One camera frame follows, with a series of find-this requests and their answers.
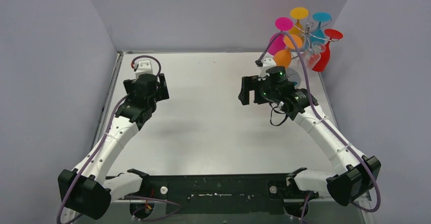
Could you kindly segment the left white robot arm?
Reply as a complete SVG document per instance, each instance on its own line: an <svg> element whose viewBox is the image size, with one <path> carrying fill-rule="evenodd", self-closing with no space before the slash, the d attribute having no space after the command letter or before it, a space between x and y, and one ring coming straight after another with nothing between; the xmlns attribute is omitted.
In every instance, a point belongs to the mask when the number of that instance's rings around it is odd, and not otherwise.
<svg viewBox="0 0 431 224"><path fill-rule="evenodd" d="M166 78L163 73L141 74L125 80L124 86L127 95L114 107L102 138L79 164L58 176L61 206L57 223L73 223L83 215L99 219L111 203L126 195L145 199L150 194L151 185L140 171L106 177L127 143L151 118L157 102L169 99Z"/></svg>

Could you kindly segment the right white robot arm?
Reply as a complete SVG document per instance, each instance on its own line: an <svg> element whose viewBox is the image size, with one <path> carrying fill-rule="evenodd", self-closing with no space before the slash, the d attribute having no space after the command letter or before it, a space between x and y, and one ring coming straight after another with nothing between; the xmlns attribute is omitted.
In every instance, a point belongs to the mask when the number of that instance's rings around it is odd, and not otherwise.
<svg viewBox="0 0 431 224"><path fill-rule="evenodd" d="M349 143L309 91L295 88L288 80L284 67L271 67L264 77L242 77L238 95L242 105L250 103L250 91L254 92L255 104L273 105L302 127L334 168L333 172L301 168L289 174L286 190L291 197L299 198L306 191L327 193L338 204L347 206L375 186L381 168L378 158L367 157Z"/></svg>

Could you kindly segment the orange wine glass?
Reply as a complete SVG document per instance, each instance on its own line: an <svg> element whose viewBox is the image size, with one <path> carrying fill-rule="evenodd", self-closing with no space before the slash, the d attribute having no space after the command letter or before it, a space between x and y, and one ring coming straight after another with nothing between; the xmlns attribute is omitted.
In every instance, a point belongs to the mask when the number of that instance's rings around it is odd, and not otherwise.
<svg viewBox="0 0 431 224"><path fill-rule="evenodd" d="M295 49L295 47L293 42L286 35L283 36L281 41L285 46L273 55L273 60L277 66L288 68L292 60L291 49Z"/></svg>

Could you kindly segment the clear wine glass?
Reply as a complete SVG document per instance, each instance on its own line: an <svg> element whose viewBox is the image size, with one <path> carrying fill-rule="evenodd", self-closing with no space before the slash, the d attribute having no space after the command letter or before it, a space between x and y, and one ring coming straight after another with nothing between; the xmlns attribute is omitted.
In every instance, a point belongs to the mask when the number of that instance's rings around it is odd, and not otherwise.
<svg viewBox="0 0 431 224"><path fill-rule="evenodd" d="M321 59L321 55L326 51L326 46L319 42L315 41L310 44L308 49L302 53L302 57L304 59L305 67L308 70L312 70L317 62Z"/></svg>

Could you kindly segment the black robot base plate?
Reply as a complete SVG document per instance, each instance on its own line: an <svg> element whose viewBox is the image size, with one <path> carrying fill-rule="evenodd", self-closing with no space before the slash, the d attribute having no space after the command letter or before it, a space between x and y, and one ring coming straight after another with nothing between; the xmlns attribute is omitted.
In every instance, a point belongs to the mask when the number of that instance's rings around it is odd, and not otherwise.
<svg viewBox="0 0 431 224"><path fill-rule="evenodd" d="M307 215L307 193L286 183L286 173L144 175L135 196L167 200L166 213Z"/></svg>

